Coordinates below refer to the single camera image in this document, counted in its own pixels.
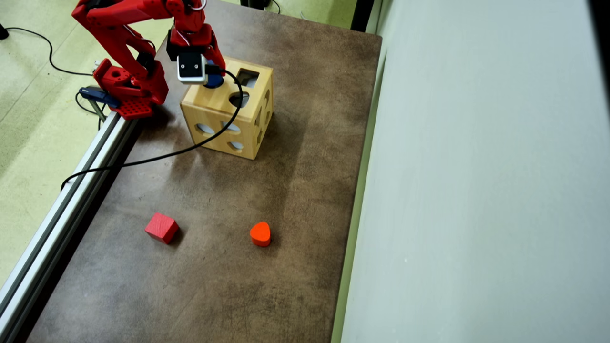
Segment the brown table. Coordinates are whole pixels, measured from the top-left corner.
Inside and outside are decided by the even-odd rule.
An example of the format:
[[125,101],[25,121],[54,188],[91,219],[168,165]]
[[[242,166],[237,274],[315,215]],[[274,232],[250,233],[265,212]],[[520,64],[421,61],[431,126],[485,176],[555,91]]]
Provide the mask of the brown table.
[[[381,38],[220,1],[206,15],[224,55],[274,69],[257,159],[200,148],[120,171],[30,341],[330,340]],[[127,161],[192,144],[164,50],[164,113]],[[181,227],[170,245],[144,232],[155,212]]]

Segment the robotic arm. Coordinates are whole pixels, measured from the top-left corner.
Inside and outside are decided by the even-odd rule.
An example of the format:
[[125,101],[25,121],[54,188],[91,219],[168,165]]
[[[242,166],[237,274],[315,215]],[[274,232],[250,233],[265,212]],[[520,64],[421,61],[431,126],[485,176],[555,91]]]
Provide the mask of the robotic arm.
[[[150,117],[152,104],[162,104],[168,87],[165,72],[152,42],[129,24],[148,19],[174,17],[167,40],[167,53],[178,62],[178,79],[205,84],[204,66],[211,60],[225,68],[216,37],[203,8],[206,0],[79,0],[72,16],[99,41],[121,67],[104,59],[93,77],[120,106],[110,107],[125,119]],[[127,46],[138,52],[134,58]]]

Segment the black cable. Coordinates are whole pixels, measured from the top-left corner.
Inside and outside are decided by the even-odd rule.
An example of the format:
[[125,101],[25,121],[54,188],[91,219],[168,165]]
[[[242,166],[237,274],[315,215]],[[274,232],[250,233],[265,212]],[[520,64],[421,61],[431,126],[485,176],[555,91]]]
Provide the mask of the black cable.
[[29,33],[31,33],[31,34],[35,34],[35,35],[39,36],[40,38],[42,38],[42,39],[46,40],[46,42],[47,42],[47,43],[49,43],[49,47],[51,47],[51,52],[49,52],[49,62],[51,63],[51,66],[53,66],[53,68],[55,68],[55,69],[57,69],[57,70],[59,70],[59,71],[62,71],[62,72],[64,72],[64,73],[72,74],[72,75],[84,75],[84,76],[92,76],[92,75],[93,75],[93,73],[91,73],[91,74],[77,73],[77,72],[75,72],[75,71],[69,71],[69,70],[61,69],[61,68],[58,68],[57,66],[55,66],[55,65],[53,64],[53,61],[51,60],[51,57],[53,56],[53,45],[51,44],[51,41],[49,41],[49,40],[48,40],[48,39],[47,39],[45,36],[43,36],[43,35],[41,35],[41,34],[38,34],[38,33],[34,32],[34,31],[30,31],[30,30],[22,29],[22,28],[20,28],[20,27],[7,27],[6,29],[7,29],[7,30],[21,30],[21,31],[26,31],[26,32],[29,32]]
[[81,105],[81,103],[79,103],[79,102],[78,102],[78,96],[79,96],[79,94],[80,94],[80,93],[76,93],[76,95],[74,96],[74,100],[76,101],[76,104],[78,105],[78,107],[80,107],[80,108],[81,108],[81,109],[83,109],[83,110],[86,110],[86,111],[87,111],[87,112],[89,112],[89,113],[96,114],[96,113],[95,113],[95,111],[92,111],[92,110],[86,109],[86,108],[85,108],[83,105]]
[[239,81],[237,80],[237,77],[235,77],[235,75],[233,75],[228,70],[222,69],[222,68],[220,68],[217,65],[206,65],[206,74],[221,74],[221,73],[226,73],[231,78],[233,78],[233,80],[235,80],[235,83],[237,84],[237,87],[239,88],[239,106],[236,106],[237,108],[235,109],[235,113],[233,114],[233,117],[231,117],[231,119],[223,126],[223,128],[220,129],[218,132],[216,132],[214,135],[212,135],[208,139],[203,140],[201,143],[197,143],[197,144],[195,144],[193,146],[190,146],[190,147],[188,147],[186,149],[182,149],[182,150],[179,150],[179,151],[174,151],[173,153],[169,153],[169,154],[165,154],[165,155],[161,155],[161,156],[157,156],[157,157],[152,157],[152,158],[141,160],[141,161],[135,161],[135,162],[125,163],[125,164],[118,164],[118,165],[110,165],[108,167],[100,167],[100,168],[93,168],[93,169],[86,169],[86,170],[79,171],[78,173],[71,175],[69,178],[67,178],[66,180],[63,181],[62,189],[63,189],[64,186],[66,186],[66,183],[68,183],[68,181],[70,181],[71,179],[73,179],[73,178],[75,178],[77,176],[84,175],[84,174],[91,173],[91,172],[101,172],[101,171],[104,171],[104,170],[121,169],[121,168],[124,168],[124,167],[131,167],[133,165],[144,164],[144,163],[148,163],[148,162],[154,162],[154,161],[158,161],[160,159],[165,159],[165,158],[168,158],[168,157],[171,157],[171,156],[184,154],[184,153],[187,153],[187,152],[189,152],[191,150],[199,148],[200,146],[206,144],[207,142],[211,141],[212,139],[218,137],[220,134],[225,132],[225,130],[227,130],[227,128],[231,124],[233,124],[233,121],[235,120],[235,118],[237,118],[237,114],[239,113],[239,109],[242,108],[243,89],[242,89],[241,83],[239,83]]
[[271,0],[271,1],[273,1],[273,3],[275,3],[276,6],[278,7],[278,14],[281,14],[282,13],[282,9],[280,8],[279,4],[277,2],[275,2],[275,0]]

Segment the red block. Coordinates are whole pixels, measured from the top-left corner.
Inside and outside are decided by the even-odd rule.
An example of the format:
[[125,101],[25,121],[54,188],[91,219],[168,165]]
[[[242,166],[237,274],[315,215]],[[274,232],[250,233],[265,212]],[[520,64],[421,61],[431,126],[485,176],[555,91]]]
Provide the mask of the red block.
[[176,231],[178,231],[178,224],[172,218],[162,215],[161,213],[155,213],[144,231],[152,238],[169,244]]

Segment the heart-shaped block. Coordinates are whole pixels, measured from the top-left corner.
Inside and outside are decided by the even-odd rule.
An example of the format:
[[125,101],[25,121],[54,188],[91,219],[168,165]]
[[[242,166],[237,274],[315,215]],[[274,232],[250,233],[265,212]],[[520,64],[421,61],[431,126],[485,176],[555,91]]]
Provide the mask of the heart-shaped block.
[[260,222],[254,225],[250,229],[250,238],[252,238],[252,243],[260,247],[269,245],[269,243],[271,243],[271,230],[269,229],[269,224]]

